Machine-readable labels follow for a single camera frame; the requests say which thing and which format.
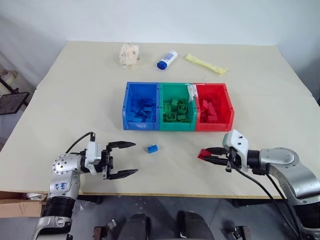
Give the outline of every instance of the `robotic arm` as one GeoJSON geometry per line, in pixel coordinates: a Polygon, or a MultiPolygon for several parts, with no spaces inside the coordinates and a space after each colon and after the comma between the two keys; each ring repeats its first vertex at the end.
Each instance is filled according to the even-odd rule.
{"type": "Polygon", "coordinates": [[[320,181],[299,161],[297,153],[283,147],[249,150],[248,140],[235,129],[225,134],[222,145],[224,148],[202,149],[198,157],[225,165],[227,172],[250,168],[253,174],[274,176],[300,219],[302,232],[308,239],[320,240],[320,181]]]}
{"type": "Polygon", "coordinates": [[[120,179],[137,172],[137,169],[122,170],[111,174],[114,148],[128,148],[135,143],[127,141],[109,142],[104,150],[101,144],[95,142],[95,134],[89,132],[78,139],[65,154],[54,160],[52,164],[53,177],[50,184],[47,202],[39,219],[32,240],[61,239],[72,240],[70,232],[72,224],[72,210],[80,190],[80,174],[102,173],[104,180],[120,179]],[[83,137],[90,134],[87,148],[81,152],[69,153],[70,149],[83,137]]]}

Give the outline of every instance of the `cardboard box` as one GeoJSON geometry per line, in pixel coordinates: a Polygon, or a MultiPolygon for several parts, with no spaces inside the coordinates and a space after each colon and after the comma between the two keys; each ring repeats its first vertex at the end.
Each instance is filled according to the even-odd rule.
{"type": "Polygon", "coordinates": [[[0,191],[0,218],[40,217],[46,197],[30,200],[27,193],[0,191]]]}

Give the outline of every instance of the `white wall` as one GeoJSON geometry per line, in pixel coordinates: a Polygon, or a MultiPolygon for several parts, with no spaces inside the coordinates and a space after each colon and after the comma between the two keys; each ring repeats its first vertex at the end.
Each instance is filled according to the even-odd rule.
{"type": "Polygon", "coordinates": [[[0,64],[36,86],[66,40],[277,45],[318,98],[319,12],[319,0],[0,0],[0,64]]]}

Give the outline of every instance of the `crumpled plastic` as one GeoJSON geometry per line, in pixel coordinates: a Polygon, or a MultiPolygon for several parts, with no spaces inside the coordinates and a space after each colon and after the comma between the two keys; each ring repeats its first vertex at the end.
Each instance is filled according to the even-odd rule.
{"type": "Polygon", "coordinates": [[[120,50],[119,58],[120,63],[124,68],[131,68],[139,60],[139,46],[131,45],[129,43],[123,44],[120,50]]]}
{"type": "Polygon", "coordinates": [[[193,56],[191,53],[188,53],[185,58],[185,60],[188,60],[194,64],[197,64],[197,65],[200,65],[200,66],[203,66],[207,69],[210,69],[214,72],[216,72],[217,74],[224,74],[226,73],[227,69],[226,68],[221,68],[219,66],[216,66],[216,65],[213,65],[209,62],[206,62],[206,61],[202,61],[200,60],[199,58],[193,56]]]}

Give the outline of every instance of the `black cable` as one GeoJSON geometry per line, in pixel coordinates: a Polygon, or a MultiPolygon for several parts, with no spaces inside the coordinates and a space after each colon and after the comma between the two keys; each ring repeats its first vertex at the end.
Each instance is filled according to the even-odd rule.
{"type": "Polygon", "coordinates": [[[242,176],[246,177],[247,179],[253,181],[255,184],[257,184],[260,188],[262,188],[262,190],[268,195],[268,197],[271,199],[271,201],[273,202],[274,206],[276,207],[276,209],[279,211],[279,213],[281,214],[281,216],[283,217],[283,219],[285,220],[286,224],[288,224],[288,226],[291,228],[291,230],[294,232],[294,234],[299,237],[299,234],[297,233],[296,229],[294,228],[294,226],[292,226],[291,222],[289,222],[289,220],[287,219],[286,215],[281,211],[278,203],[276,202],[276,200],[271,196],[271,194],[268,192],[268,190],[257,180],[255,180],[254,178],[250,177],[249,175],[245,174],[244,172],[242,172],[238,167],[236,167],[234,165],[234,163],[232,161],[229,161],[231,164],[231,167],[236,170],[238,173],[240,173],[242,176]]]}
{"type": "Polygon", "coordinates": [[[86,136],[89,136],[89,135],[93,135],[95,134],[93,131],[90,131],[90,132],[87,132],[85,135],[79,137],[69,148],[68,150],[65,152],[66,154],[70,152],[70,150],[78,143],[80,142],[82,139],[84,139],[86,136]]]}
{"type": "Polygon", "coordinates": [[[266,174],[266,176],[268,177],[268,179],[270,180],[270,182],[273,184],[273,186],[274,186],[274,188],[277,190],[277,192],[280,194],[282,200],[284,201],[286,207],[288,208],[289,213],[290,213],[290,215],[291,215],[291,218],[292,218],[292,220],[293,220],[293,223],[294,223],[294,225],[295,225],[295,228],[296,228],[296,230],[297,230],[297,232],[298,232],[298,234],[299,234],[299,238],[302,240],[303,237],[302,237],[302,233],[301,233],[301,230],[300,230],[300,228],[299,228],[299,225],[298,225],[296,216],[295,216],[294,212],[292,211],[292,209],[291,209],[288,201],[286,200],[285,196],[282,194],[282,192],[281,192],[280,189],[278,188],[278,186],[277,186],[277,184],[275,183],[275,181],[270,177],[270,175],[269,175],[269,174],[266,174]]]}

